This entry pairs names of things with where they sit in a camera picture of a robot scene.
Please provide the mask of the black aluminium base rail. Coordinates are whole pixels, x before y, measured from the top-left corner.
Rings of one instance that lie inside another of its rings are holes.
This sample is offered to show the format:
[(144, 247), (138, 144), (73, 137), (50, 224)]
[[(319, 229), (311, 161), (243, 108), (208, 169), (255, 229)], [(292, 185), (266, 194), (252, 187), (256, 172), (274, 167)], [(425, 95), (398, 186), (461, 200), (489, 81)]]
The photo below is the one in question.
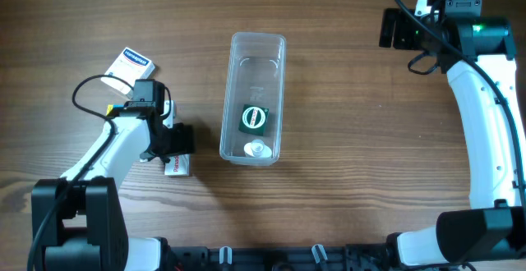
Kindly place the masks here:
[(339, 247), (232, 248), (173, 247), (167, 270), (272, 271), (272, 270), (390, 270), (390, 257), (380, 245)]

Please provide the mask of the white Panadol tablet box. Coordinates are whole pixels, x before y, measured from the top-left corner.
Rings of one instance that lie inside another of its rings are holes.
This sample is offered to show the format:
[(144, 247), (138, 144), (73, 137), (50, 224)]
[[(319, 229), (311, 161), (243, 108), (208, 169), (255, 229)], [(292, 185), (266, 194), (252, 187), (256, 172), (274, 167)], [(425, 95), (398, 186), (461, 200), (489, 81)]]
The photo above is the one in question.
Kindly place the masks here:
[(178, 164), (169, 163), (164, 167), (164, 175), (169, 177), (188, 177), (191, 175), (190, 154), (177, 155)]

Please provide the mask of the white Hansaplast plaster box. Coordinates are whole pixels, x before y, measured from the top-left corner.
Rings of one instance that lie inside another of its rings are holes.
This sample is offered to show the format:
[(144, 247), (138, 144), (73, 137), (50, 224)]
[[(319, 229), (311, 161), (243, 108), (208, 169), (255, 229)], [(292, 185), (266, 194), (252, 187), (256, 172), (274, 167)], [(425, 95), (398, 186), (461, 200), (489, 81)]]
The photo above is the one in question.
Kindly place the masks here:
[(127, 98), (132, 97), (136, 80), (149, 79), (155, 71), (155, 64), (131, 48), (124, 48), (104, 73), (101, 80)]

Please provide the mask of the small white bottle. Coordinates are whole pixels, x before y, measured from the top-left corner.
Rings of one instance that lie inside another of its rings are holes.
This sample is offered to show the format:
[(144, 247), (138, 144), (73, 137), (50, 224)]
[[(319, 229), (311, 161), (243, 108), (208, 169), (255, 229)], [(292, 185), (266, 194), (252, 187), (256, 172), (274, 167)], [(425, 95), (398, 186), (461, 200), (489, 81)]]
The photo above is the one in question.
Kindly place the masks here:
[(246, 143), (243, 150), (245, 155), (250, 158), (270, 158), (272, 156), (272, 149), (260, 139)]

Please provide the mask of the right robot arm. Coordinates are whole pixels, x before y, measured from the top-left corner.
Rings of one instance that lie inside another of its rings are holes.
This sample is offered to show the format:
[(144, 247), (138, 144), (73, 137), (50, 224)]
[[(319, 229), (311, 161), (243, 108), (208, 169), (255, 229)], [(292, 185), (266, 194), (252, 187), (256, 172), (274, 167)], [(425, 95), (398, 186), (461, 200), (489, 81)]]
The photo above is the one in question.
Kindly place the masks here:
[(525, 256), (525, 133), (515, 89), (510, 22), (483, 16), (482, 0), (398, 1), (385, 10), (379, 45), (435, 58), (456, 99), (468, 151), (469, 208), (391, 234), (392, 269), (470, 267)]

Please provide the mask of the small green square box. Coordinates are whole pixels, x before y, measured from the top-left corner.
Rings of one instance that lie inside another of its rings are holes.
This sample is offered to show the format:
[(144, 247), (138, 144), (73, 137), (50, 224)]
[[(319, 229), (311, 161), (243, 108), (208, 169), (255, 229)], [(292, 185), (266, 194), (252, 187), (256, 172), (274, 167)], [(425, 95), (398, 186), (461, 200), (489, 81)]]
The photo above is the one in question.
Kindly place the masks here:
[(265, 134), (269, 109), (261, 108), (256, 105), (245, 104), (242, 109), (241, 119), (238, 125), (240, 132), (263, 136)]

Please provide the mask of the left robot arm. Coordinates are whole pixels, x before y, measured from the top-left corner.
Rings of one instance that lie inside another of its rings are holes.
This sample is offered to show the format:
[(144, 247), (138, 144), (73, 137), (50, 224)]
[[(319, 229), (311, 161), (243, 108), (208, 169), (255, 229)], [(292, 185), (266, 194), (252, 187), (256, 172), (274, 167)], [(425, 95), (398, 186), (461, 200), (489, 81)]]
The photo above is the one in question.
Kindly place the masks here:
[(137, 161), (173, 164), (194, 153), (194, 132), (172, 122), (175, 105), (163, 83), (140, 79), (130, 89), (130, 100), (99, 115), (104, 129), (83, 158), (35, 184), (28, 270), (182, 269), (166, 239), (128, 235), (118, 188)]

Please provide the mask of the clear plastic container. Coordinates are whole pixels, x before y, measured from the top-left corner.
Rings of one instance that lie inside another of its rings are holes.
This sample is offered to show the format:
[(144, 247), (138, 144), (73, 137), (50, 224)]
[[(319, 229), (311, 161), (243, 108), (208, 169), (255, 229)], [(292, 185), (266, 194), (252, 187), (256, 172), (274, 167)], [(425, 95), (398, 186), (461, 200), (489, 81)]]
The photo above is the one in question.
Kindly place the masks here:
[[(230, 48), (224, 113), (219, 143), (220, 156), (230, 163), (270, 166), (279, 159), (283, 125), (286, 39), (280, 34), (237, 32)], [(240, 132), (245, 104), (269, 109), (265, 134)], [(250, 158), (243, 147), (255, 139), (272, 149), (270, 158)]]

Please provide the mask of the blue Vicks VapoDrops box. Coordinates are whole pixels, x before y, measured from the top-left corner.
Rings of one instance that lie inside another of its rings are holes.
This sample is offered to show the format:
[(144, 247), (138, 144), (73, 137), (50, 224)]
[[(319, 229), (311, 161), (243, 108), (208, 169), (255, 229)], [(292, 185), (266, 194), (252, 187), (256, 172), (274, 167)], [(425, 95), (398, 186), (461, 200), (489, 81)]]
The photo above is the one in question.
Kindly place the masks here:
[(106, 117), (118, 117), (120, 112), (124, 109), (123, 105), (109, 104), (107, 107)]

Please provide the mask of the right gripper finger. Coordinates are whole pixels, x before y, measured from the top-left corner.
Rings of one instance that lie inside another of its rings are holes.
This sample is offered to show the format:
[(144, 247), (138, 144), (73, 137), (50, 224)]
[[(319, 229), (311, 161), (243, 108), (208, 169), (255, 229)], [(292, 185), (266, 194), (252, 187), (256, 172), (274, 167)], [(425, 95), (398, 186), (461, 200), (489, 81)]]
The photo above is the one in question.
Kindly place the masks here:
[(392, 44), (393, 34), (395, 29), (395, 9), (386, 8), (383, 12), (381, 23), (381, 33), (379, 39), (379, 46), (382, 48), (390, 48)]
[(411, 20), (400, 11), (395, 22), (393, 47), (400, 50), (415, 50), (415, 30)]

